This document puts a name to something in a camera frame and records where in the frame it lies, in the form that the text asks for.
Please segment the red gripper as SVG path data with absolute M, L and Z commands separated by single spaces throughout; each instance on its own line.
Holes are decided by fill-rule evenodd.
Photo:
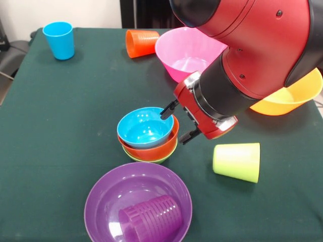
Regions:
M 201 73 L 196 71 L 187 76 L 175 88 L 174 95 L 176 100 L 172 101 L 160 113 L 162 120 L 168 119 L 180 104 L 189 118 L 194 122 L 196 129 L 183 134 L 179 138 L 179 143 L 185 145 L 200 134 L 211 140 L 216 139 L 232 130 L 238 123 L 235 116 L 227 117 L 223 120 L 216 120 L 206 115 L 198 106 L 194 96 L 194 85 L 199 81 Z

